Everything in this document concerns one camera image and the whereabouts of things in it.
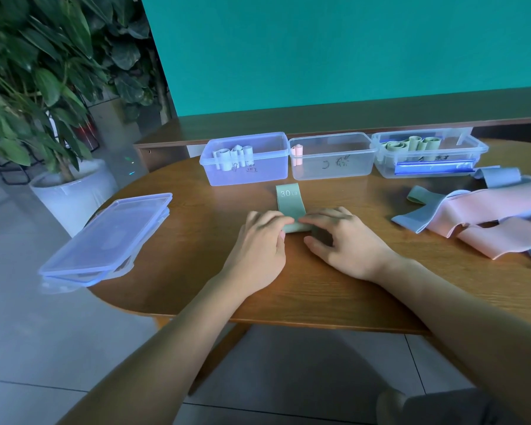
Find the oval table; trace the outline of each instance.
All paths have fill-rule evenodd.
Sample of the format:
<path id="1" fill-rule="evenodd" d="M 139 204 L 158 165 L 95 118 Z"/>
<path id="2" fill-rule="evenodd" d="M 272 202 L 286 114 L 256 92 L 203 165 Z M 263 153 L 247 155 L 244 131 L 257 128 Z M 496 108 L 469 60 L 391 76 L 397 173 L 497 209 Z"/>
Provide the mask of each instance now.
<path id="1" fill-rule="evenodd" d="M 485 142 L 490 150 L 482 155 L 480 166 L 516 166 L 531 175 L 531 143 Z M 168 165 L 136 180 L 105 206 L 119 198 L 172 192 L 171 213 L 142 247 L 130 273 L 104 280 L 90 291 L 114 307 L 158 317 L 156 321 L 163 325 L 220 271 L 246 214 L 250 210 L 276 210 L 275 185 L 294 182 L 289 174 L 275 182 L 212 187 L 198 158 Z M 385 179 L 375 168 L 363 177 L 299 182 L 307 210 L 344 206 L 396 252 L 531 322 L 531 257 L 510 253 L 492 261 L 455 236 L 444 238 L 430 231 L 417 235 L 391 222 L 391 217 L 418 207 L 406 200 L 414 185 L 443 194 L 485 187 L 469 176 Z M 231 321 L 243 325 L 222 341 L 222 356 L 252 323 L 429 334 L 410 310 L 382 288 L 352 279 L 313 256 L 303 243 L 304 236 L 287 235 L 285 268 L 269 287 L 249 297 L 234 313 Z M 214 358 L 214 365 L 205 363 L 207 374 L 219 360 Z M 205 366 L 198 381 L 204 379 Z"/>

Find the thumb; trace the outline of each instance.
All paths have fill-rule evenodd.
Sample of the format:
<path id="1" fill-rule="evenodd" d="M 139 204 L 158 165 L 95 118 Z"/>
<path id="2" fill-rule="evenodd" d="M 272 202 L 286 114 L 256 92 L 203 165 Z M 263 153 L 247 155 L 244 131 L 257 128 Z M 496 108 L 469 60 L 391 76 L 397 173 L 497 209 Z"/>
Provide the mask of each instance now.
<path id="1" fill-rule="evenodd" d="M 328 263 L 328 254 L 331 252 L 332 248 L 326 246 L 326 244 L 312 236 L 305 237 L 303 241 L 311 252 Z"/>
<path id="2" fill-rule="evenodd" d="M 283 231 L 277 235 L 277 254 L 285 256 L 285 232 Z"/>

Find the person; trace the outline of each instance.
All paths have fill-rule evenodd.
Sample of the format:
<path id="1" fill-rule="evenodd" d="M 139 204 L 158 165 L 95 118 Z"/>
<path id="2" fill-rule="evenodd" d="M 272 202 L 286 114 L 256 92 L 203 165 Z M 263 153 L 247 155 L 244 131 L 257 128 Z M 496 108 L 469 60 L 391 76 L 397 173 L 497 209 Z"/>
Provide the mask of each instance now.
<path id="1" fill-rule="evenodd" d="M 531 324 L 399 256 L 344 207 L 318 210 L 299 221 L 325 229 L 333 237 L 332 246 L 305 237 L 312 253 L 349 276 L 380 285 L 403 302 L 474 372 L 495 402 L 510 409 L 501 407 L 498 414 L 492 398 L 458 393 L 452 398 L 462 407 L 447 409 L 446 414 L 443 411 L 443 421 L 438 421 L 429 412 L 439 404 L 436 398 L 444 394 L 415 397 L 431 399 L 431 406 L 427 403 L 425 407 L 411 399 L 405 402 L 401 393 L 390 390 L 378 399 L 380 425 L 531 423 Z M 176 318 L 79 401 L 59 425 L 171 424 L 234 311 L 283 269 L 282 229 L 293 222 L 277 211 L 250 212 L 222 270 Z M 472 404 L 479 412 L 466 420 L 466 406 Z M 406 416 L 412 421 L 403 421 Z"/>

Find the forearm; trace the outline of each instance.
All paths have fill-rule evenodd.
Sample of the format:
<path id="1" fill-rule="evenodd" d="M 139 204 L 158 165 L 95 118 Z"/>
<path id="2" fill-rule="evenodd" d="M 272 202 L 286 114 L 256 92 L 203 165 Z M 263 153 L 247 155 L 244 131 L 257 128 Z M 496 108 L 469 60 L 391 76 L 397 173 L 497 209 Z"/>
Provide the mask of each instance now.
<path id="1" fill-rule="evenodd" d="M 409 307 L 488 390 L 531 422 L 531 325 L 398 259 L 376 282 Z"/>
<path id="2" fill-rule="evenodd" d="M 245 299 L 222 277 L 114 369 L 59 422 L 170 424 L 213 343 Z"/>

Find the green resistance band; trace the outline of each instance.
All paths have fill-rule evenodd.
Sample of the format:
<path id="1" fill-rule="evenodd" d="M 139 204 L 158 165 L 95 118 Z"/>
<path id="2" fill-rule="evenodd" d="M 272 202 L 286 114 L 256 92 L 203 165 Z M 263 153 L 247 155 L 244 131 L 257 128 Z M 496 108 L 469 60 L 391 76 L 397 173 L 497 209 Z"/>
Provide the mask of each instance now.
<path id="1" fill-rule="evenodd" d="M 286 233 L 311 231 L 311 225 L 297 222 L 306 213 L 301 199 L 301 191 L 299 191 L 299 184 L 277 185 L 275 189 L 279 211 L 285 216 L 291 216 L 296 221 L 293 224 L 284 226 L 283 231 Z"/>

